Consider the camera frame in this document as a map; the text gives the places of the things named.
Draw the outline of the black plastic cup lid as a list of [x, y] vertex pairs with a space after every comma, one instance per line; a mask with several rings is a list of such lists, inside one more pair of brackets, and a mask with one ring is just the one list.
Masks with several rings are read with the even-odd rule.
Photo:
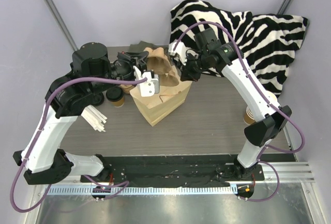
[[121, 101], [124, 96], [124, 92], [120, 87], [113, 87], [106, 91], [106, 98], [110, 102]]

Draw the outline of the brown paper bag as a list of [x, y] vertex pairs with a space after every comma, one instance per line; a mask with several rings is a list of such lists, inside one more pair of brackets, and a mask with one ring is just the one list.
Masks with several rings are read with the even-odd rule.
[[155, 126], [177, 109], [186, 100], [191, 81], [180, 82], [177, 86], [161, 86], [160, 93], [142, 97], [137, 87], [130, 91], [138, 110], [151, 126]]

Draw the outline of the separated brown pulp cup carrier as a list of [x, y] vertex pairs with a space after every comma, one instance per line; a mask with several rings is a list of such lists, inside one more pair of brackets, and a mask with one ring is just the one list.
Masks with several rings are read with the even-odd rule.
[[164, 48], [152, 49], [146, 47], [144, 51], [148, 52], [147, 69], [159, 75], [160, 85], [168, 87], [177, 86], [179, 80], [168, 57], [164, 53]]

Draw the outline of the brown paper coffee cup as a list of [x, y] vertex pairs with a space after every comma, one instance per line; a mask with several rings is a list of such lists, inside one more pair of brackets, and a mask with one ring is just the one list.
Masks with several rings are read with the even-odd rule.
[[125, 97], [122, 96], [122, 97], [119, 98], [119, 99], [112, 100], [111, 103], [112, 103], [112, 105], [114, 105], [116, 108], [120, 108], [120, 107], [123, 106], [124, 103], [125, 103]]

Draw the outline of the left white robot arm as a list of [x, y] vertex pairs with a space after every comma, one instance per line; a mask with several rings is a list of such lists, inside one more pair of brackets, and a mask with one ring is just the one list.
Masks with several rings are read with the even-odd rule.
[[103, 93], [115, 85], [137, 85], [134, 70], [147, 70], [148, 52], [119, 52], [110, 62], [108, 49], [97, 42], [86, 43], [72, 54], [71, 70], [56, 79], [45, 96], [43, 115], [26, 149], [16, 151], [13, 158], [26, 168], [24, 178], [29, 185], [51, 185], [68, 176], [88, 175], [105, 182], [111, 166], [102, 155], [78, 156], [60, 149], [60, 144], [79, 116], [91, 106], [104, 101]]

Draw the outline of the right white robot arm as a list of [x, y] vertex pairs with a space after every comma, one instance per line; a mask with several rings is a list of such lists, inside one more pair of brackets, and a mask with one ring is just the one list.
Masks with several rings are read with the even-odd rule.
[[194, 39], [198, 47], [196, 56], [188, 54], [182, 42], [169, 47], [171, 55], [179, 59], [180, 79], [197, 81], [203, 71], [214, 68], [232, 83], [253, 115], [254, 123], [244, 129], [246, 142], [234, 160], [231, 174], [245, 180], [253, 173], [262, 149], [283, 129], [292, 110], [270, 96], [248, 69], [243, 53], [236, 51], [232, 42], [222, 44], [212, 28], [195, 35]]

